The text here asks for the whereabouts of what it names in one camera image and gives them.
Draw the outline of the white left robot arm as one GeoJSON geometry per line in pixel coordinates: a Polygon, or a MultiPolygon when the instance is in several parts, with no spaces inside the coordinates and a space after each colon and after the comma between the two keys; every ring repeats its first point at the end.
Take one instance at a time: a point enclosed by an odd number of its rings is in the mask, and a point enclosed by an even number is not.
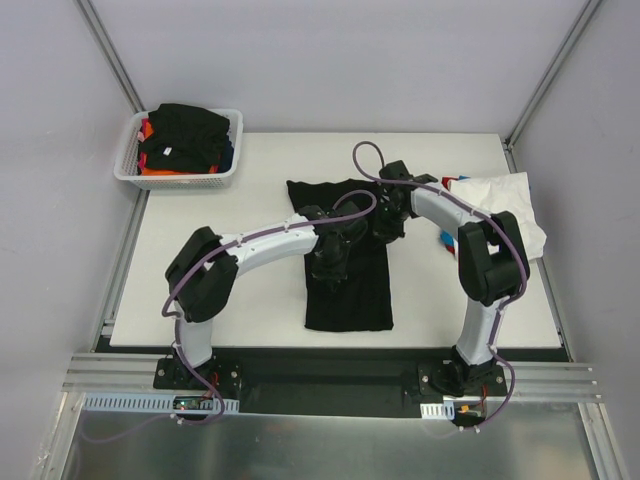
{"type": "Polygon", "coordinates": [[[210,381],[213,320],[242,275],[288,257],[310,255],[313,278],[331,287],[345,280],[351,248],[364,236],[366,216],[374,208],[361,210],[341,200],[329,212],[307,206],[254,232],[221,236],[209,227],[196,230],[165,272],[169,296],[162,315],[175,319],[174,350],[181,360],[177,377],[192,389],[210,381]]]}

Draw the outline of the white plastic laundry basket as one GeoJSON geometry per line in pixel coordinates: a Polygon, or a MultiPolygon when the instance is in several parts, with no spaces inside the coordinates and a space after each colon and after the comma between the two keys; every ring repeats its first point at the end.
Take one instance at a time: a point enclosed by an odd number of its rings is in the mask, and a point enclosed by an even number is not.
{"type": "Polygon", "coordinates": [[[232,184],[233,176],[241,156],[243,142],[244,118],[236,109],[211,109],[211,112],[230,121],[227,136],[231,144],[229,168],[222,173],[211,174],[178,174],[178,175],[139,175],[140,145],[138,133],[142,124],[148,119],[149,111],[134,114],[128,121],[117,149],[114,161],[114,176],[121,181],[129,182],[142,190],[169,189],[213,189],[226,188],[232,184]]]}

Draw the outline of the white t shirt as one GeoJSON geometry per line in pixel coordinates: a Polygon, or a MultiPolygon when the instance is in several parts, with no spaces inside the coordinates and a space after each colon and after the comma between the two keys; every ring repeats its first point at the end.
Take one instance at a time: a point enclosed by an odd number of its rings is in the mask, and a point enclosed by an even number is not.
{"type": "Polygon", "coordinates": [[[543,256],[547,235],[536,221],[526,173],[468,177],[465,180],[454,181],[449,191],[467,203],[492,214],[503,211],[512,213],[518,222],[528,260],[537,260],[543,256]]]}

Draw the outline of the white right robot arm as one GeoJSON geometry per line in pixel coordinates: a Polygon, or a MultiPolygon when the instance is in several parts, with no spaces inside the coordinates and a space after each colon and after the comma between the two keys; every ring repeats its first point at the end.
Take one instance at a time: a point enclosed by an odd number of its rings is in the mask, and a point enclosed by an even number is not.
{"type": "Polygon", "coordinates": [[[491,214],[472,206],[434,177],[411,175],[402,161],[382,167],[379,177],[373,223],[378,240],[402,238],[406,220],[423,218],[457,242],[458,278],[468,297],[465,318],[451,360],[429,382],[445,395],[473,394],[494,372],[504,310],[523,295],[530,277],[517,219],[509,211],[491,214]]]}

